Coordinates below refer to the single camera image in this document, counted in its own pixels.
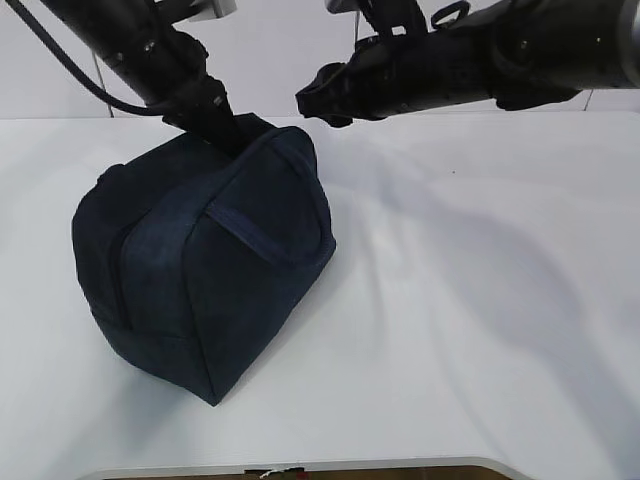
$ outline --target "wire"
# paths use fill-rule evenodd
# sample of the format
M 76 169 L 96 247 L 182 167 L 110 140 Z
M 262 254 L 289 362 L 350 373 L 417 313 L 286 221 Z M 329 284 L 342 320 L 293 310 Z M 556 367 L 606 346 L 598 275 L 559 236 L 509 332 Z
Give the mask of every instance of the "wire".
M 161 104 L 153 107 L 139 107 L 123 102 L 108 92 L 100 88 L 86 73 L 67 55 L 62 47 L 49 35 L 40 22 L 31 14 L 31 12 L 20 2 L 20 0 L 5 0 L 7 4 L 18 14 L 31 31 L 44 43 L 49 51 L 58 59 L 58 61 L 69 71 L 73 77 L 82 84 L 87 90 L 98 97 L 103 102 L 111 105 L 113 108 L 122 110 L 123 112 L 133 115 L 145 117 L 155 117 L 159 115 L 167 115 L 175 113 L 172 105 Z

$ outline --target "white wall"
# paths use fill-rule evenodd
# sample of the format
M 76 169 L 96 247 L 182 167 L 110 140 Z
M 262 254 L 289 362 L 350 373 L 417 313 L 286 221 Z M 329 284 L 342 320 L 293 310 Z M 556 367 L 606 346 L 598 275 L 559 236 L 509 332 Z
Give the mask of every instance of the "white wall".
M 425 15 L 452 0 L 419 0 Z M 237 112 L 264 116 L 297 115 L 295 93 L 318 68 L 346 61 L 353 50 L 353 14 L 330 15 L 323 0 L 237 0 L 233 15 L 210 22 L 178 25 L 196 36 L 211 54 L 209 71 L 225 82 Z M 494 0 L 472 0 L 484 8 Z M 38 0 L 26 0 L 56 39 L 92 78 L 98 81 L 92 56 Z M 360 25 L 361 36 L 370 30 Z M 71 78 L 16 15 L 0 1 L 0 118 L 104 117 L 107 108 Z M 110 93 L 141 104 L 104 65 Z M 640 91 L 584 92 L 571 102 L 540 110 L 633 110 L 640 112 Z M 481 102 L 434 113 L 497 111 Z
M 25 5 L 94 80 L 91 52 L 37 0 Z M 107 108 L 86 92 L 0 1 L 0 118 L 105 117 Z

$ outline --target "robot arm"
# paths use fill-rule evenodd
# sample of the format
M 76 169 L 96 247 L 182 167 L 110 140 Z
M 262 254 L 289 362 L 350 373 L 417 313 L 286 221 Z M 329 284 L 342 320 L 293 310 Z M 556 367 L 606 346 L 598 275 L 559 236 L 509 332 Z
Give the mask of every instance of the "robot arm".
M 173 24 L 235 9 L 235 0 L 42 0 L 140 97 L 120 102 L 92 84 L 20 0 L 5 0 L 87 88 L 116 108 L 162 114 L 235 156 L 246 147 L 205 48 Z M 429 108 L 497 99 L 521 110 L 583 89 L 640 88 L 640 0 L 501 0 L 472 14 L 467 1 L 436 13 L 416 0 L 325 0 L 360 10 L 377 35 L 348 63 L 323 67 L 297 95 L 305 117 L 335 127 Z
M 304 116 L 334 127 L 489 98 L 523 110 L 585 89 L 640 88 L 640 0 L 502 0 L 471 15 L 459 1 L 434 15 L 431 32 L 416 0 L 326 1 L 335 11 L 358 3 L 378 33 L 297 95 Z M 393 34 L 398 26 L 406 33 Z

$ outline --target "white table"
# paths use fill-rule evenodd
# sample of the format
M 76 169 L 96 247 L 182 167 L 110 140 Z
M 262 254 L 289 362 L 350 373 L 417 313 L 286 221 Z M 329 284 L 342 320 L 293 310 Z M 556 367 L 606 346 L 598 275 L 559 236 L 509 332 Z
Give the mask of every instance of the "white table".
M 175 130 L 0 122 L 0 478 L 640 478 L 640 116 L 276 122 L 316 141 L 339 251 L 217 408 L 120 360 L 75 279 L 82 195 Z

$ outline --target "navy blue bag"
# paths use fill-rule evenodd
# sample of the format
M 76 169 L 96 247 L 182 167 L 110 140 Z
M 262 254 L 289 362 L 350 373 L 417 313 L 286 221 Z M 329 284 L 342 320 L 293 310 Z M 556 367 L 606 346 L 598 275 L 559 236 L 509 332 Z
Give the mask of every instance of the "navy blue bag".
M 78 279 L 113 349 L 218 404 L 336 248 L 311 139 L 238 117 L 236 160 L 184 134 L 110 168 L 73 220 Z

